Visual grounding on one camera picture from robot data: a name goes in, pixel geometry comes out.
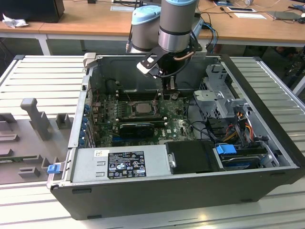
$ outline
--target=power supply label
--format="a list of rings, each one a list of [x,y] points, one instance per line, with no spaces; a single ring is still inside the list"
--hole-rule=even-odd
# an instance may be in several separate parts
[[[107,176],[109,179],[145,177],[144,152],[109,153]]]

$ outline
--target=computer case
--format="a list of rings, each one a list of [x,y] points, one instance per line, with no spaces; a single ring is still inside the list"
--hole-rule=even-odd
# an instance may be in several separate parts
[[[65,8],[63,0],[9,0],[0,1],[2,14],[14,19],[57,23]]]

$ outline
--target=desk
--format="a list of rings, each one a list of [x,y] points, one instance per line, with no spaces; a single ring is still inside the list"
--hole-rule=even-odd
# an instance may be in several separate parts
[[[255,4],[270,6],[275,0],[255,0]],[[287,10],[292,1],[281,0],[271,8],[265,9],[253,6],[257,11]],[[11,29],[0,26],[0,37],[35,38],[38,39],[44,55],[50,55],[48,39],[68,40],[108,40],[126,41],[131,24],[131,12],[110,11],[111,3],[87,1],[73,2],[64,0],[65,12],[59,23],[30,22],[29,27]],[[222,12],[219,7],[208,0],[201,0],[199,9],[207,12]],[[267,19],[242,19],[225,13],[210,14],[213,27],[219,33],[219,44],[263,45],[263,46],[294,46],[305,45],[305,25],[295,22],[288,24],[283,21],[273,21],[267,13],[262,13]],[[205,44],[211,38],[210,31],[201,31],[199,40]]]
[[[254,0],[254,3],[258,6],[272,6],[275,0]],[[262,8],[252,5],[251,8],[256,11],[285,11],[288,10],[288,6],[291,6],[293,2],[289,0],[281,0],[271,8]],[[200,10],[208,9],[206,12],[222,12],[219,7],[213,7],[214,4],[209,1],[202,1],[199,6]],[[219,33],[220,44],[240,44],[240,45],[261,45],[261,46],[291,46],[291,47],[303,47],[305,45],[305,26],[295,22],[293,24],[286,23],[284,21],[275,20],[267,13],[259,13],[265,16],[267,19],[246,19],[238,18],[233,13],[233,18],[230,18],[228,14],[210,14],[213,28]],[[206,13],[202,14],[205,21],[209,21]],[[206,33],[201,32],[200,39],[206,39]]]

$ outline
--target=blue tab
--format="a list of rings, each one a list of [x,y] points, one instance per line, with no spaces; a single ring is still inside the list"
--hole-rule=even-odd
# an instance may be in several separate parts
[[[60,169],[60,165],[49,165],[47,172],[48,174],[61,173]]]
[[[219,145],[216,147],[218,154],[236,154],[234,145]]]

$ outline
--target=smartphone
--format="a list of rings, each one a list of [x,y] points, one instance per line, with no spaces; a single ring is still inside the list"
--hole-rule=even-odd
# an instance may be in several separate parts
[[[236,11],[236,12],[256,12],[252,8],[239,8],[239,7],[227,7],[230,11]]]

